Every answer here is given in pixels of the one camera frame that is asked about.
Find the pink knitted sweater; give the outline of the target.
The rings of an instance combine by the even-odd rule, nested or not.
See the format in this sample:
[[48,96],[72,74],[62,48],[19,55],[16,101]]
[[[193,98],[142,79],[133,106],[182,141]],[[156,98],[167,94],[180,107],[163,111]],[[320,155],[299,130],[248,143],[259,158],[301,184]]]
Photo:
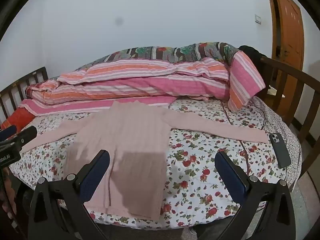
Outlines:
[[100,150],[110,154],[102,161],[103,179],[87,203],[95,211],[157,221],[167,177],[167,150],[172,129],[204,132],[234,140],[268,143],[262,130],[233,126],[140,102],[115,102],[80,120],[67,120],[57,129],[38,135],[23,152],[69,135],[75,139],[65,164],[76,173]]

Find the white wall switch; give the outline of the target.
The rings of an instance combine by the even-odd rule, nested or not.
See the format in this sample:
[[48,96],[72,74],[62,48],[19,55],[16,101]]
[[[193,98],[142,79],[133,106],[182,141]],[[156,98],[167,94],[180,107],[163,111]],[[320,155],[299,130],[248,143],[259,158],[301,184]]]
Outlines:
[[261,24],[261,17],[258,15],[255,15],[255,23]]

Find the dark wooden footboard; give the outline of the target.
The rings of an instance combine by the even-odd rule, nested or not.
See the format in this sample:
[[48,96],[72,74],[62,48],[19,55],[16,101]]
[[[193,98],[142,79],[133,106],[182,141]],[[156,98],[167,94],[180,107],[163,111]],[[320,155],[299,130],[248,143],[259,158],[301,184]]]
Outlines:
[[265,56],[260,58],[260,63],[263,67],[261,76],[266,88],[258,96],[281,116],[287,126],[298,123],[295,114],[302,105],[303,89],[309,87],[313,90],[311,103],[306,107],[307,115],[297,128],[297,138],[303,143],[310,135],[310,129],[319,111],[319,81],[301,70]]

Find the dark wooden headboard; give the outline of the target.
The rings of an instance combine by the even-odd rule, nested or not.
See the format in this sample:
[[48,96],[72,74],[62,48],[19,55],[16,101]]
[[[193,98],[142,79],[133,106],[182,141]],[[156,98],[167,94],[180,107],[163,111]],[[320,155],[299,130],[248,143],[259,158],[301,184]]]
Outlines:
[[1,123],[11,116],[20,103],[27,98],[25,89],[29,85],[46,80],[48,80],[47,70],[45,67],[41,67],[20,77],[18,80],[1,90]]

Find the pink orange striped quilt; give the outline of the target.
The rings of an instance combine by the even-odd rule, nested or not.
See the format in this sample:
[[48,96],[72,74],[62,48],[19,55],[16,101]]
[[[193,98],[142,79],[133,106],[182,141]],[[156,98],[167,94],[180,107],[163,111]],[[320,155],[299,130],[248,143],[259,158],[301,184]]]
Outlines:
[[35,116],[96,112],[114,101],[149,105],[172,103],[179,96],[227,101],[236,112],[265,88],[255,65],[242,51],[230,66],[210,57],[195,62],[122,59],[68,72],[29,86],[21,103]]

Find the black garment on footboard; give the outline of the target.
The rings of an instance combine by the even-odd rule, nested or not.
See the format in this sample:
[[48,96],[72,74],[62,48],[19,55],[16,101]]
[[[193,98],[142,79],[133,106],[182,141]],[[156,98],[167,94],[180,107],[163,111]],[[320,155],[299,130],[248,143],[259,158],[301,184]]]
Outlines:
[[253,47],[242,45],[238,48],[243,51],[252,61],[252,63],[256,66],[256,68],[260,67],[260,59],[263,56],[258,50]]

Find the orange wooden door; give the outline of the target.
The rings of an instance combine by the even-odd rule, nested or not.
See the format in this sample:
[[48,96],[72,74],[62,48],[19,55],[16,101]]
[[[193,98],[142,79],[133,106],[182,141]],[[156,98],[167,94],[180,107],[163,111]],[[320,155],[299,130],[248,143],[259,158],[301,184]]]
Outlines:
[[272,59],[302,70],[304,30],[300,7],[293,0],[270,0]]

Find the multicolour patchwork blanket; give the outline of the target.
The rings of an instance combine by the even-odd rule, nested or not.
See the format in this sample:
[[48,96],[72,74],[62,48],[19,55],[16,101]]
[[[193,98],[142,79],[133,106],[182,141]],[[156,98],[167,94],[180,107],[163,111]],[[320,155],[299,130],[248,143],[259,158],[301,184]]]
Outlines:
[[83,65],[78,70],[87,70],[99,63],[114,62],[123,59],[162,60],[170,63],[195,62],[206,57],[212,58],[230,66],[238,48],[224,42],[194,43],[184,47],[136,47],[117,51],[91,63]]

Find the red pillow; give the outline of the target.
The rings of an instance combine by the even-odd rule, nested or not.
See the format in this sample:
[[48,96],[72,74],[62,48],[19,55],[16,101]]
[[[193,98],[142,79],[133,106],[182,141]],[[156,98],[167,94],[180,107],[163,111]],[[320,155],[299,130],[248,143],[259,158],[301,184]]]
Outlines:
[[35,115],[25,108],[18,108],[2,124],[1,129],[6,129],[12,125],[16,126],[17,132],[20,132],[25,126],[35,119]]

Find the floral white bed sheet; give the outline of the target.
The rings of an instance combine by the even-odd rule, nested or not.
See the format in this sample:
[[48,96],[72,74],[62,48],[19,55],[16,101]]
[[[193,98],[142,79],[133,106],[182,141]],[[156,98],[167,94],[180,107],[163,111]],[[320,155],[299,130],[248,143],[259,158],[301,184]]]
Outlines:
[[204,118],[235,126],[279,133],[291,159],[290,166],[278,166],[271,144],[224,139],[199,132],[172,130],[167,150],[167,178],[158,221],[113,216],[89,208],[96,223],[114,224],[135,229],[165,230],[210,223],[236,213],[232,201],[214,165],[217,152],[226,152],[235,165],[260,181],[276,183],[283,179],[290,189],[300,175],[301,146],[281,117],[259,98],[233,113],[220,100],[196,101],[178,99],[169,105],[178,112],[193,112]]

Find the black smartphone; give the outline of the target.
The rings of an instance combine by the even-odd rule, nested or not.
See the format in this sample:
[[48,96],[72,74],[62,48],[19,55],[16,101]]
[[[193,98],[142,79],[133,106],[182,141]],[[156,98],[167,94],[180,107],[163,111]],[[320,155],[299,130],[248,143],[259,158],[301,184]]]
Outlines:
[[286,168],[290,166],[291,158],[281,134],[272,133],[269,135],[269,138],[276,154],[279,168]]

